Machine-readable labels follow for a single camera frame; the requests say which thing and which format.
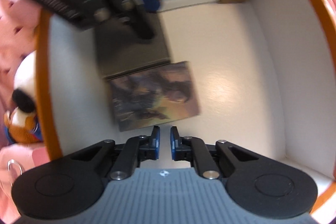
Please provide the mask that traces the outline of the photo card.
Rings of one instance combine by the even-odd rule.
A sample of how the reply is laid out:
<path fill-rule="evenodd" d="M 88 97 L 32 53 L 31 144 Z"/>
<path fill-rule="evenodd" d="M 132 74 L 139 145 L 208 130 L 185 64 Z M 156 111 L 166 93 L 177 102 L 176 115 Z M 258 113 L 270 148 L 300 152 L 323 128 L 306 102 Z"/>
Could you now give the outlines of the photo card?
<path fill-rule="evenodd" d="M 108 81 L 113 115 L 121 132 L 199 115 L 188 61 L 172 63 Z"/>

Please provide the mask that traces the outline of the orange blue plush doll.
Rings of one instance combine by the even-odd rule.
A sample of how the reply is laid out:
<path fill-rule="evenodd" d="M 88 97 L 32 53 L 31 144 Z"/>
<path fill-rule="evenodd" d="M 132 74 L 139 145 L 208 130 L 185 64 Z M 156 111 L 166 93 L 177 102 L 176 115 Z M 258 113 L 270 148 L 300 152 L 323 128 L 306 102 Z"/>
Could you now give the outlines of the orange blue plush doll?
<path fill-rule="evenodd" d="M 6 111 L 3 116 L 5 134 L 9 144 L 33 144 L 43 142 L 37 112 L 26 113 L 20 108 Z"/>

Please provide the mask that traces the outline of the white black plush toy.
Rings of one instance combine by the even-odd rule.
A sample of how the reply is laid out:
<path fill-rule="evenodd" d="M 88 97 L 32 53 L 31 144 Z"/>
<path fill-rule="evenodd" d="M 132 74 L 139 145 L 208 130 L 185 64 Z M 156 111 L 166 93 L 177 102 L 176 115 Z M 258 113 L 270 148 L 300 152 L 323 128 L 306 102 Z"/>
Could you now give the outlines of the white black plush toy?
<path fill-rule="evenodd" d="M 24 113 L 36 110 L 36 53 L 33 51 L 23 59 L 14 77 L 12 100 Z"/>

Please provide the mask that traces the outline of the pink pouch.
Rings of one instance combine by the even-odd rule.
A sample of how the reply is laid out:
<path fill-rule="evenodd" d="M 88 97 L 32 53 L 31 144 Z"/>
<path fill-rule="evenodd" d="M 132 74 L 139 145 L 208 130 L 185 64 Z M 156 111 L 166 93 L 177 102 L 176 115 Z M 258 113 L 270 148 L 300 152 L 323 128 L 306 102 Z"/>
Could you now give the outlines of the pink pouch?
<path fill-rule="evenodd" d="M 49 161 L 47 149 L 42 143 L 13 144 L 2 148 L 1 193 L 11 198 L 11 188 L 19 176 Z"/>

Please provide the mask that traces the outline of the pink patterned bed duvet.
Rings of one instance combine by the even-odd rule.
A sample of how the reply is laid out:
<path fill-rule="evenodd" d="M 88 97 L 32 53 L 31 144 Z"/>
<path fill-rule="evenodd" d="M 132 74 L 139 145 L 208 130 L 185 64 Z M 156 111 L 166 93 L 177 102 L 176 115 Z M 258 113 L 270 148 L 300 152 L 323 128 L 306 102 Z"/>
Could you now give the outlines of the pink patterned bed duvet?
<path fill-rule="evenodd" d="M 6 100 L 1 104 L 1 131 L 5 133 L 5 112 L 17 108 L 12 100 L 15 73 L 23 59 L 36 51 L 35 111 L 43 137 L 39 143 L 47 149 L 43 108 L 49 104 L 49 98 L 38 88 L 37 61 L 43 11 L 58 16 L 33 0 L 1 0 L 1 98 Z M 160 15 L 167 11 L 145 11 L 147 15 L 159 16 L 170 64 L 181 62 L 173 60 L 163 28 Z M 94 30 L 111 19 L 124 24 L 116 17 L 87 29 L 66 22 L 78 31 L 93 32 L 96 59 Z M 118 129 L 108 85 L 112 79 L 100 77 L 112 122 Z M 136 129 L 137 135 L 122 142 L 102 139 L 56 159 L 49 155 L 48 163 L 23 173 L 11 188 L 10 201 L 19 214 L 17 223 L 321 223 L 313 216 L 319 198 L 318 184 L 306 170 L 226 139 L 209 143 L 201 137 L 183 134 L 178 121 L 157 125 L 159 159 L 143 161 L 124 180 L 109 179 L 116 145 L 131 137 L 150 136 L 154 126 Z M 188 161 L 173 161 L 173 126 L 181 137 L 193 136 L 205 142 L 220 170 L 219 178 L 202 178 Z M 335 216 L 324 223 L 335 223 Z"/>

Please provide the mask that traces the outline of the orange cardboard storage box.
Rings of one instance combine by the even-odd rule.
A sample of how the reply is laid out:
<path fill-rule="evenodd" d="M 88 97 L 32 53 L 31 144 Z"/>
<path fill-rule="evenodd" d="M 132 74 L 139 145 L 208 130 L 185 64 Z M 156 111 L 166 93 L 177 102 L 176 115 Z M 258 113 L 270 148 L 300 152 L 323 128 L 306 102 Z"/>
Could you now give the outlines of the orange cardboard storage box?
<path fill-rule="evenodd" d="M 311 174 L 313 216 L 335 216 L 335 19 L 325 0 L 205 4 L 160 15 L 174 61 L 191 64 L 201 114 L 179 131 L 226 139 Z M 96 65 L 93 32 L 43 11 L 38 88 L 46 146 L 59 158 L 102 139 L 118 142 Z"/>

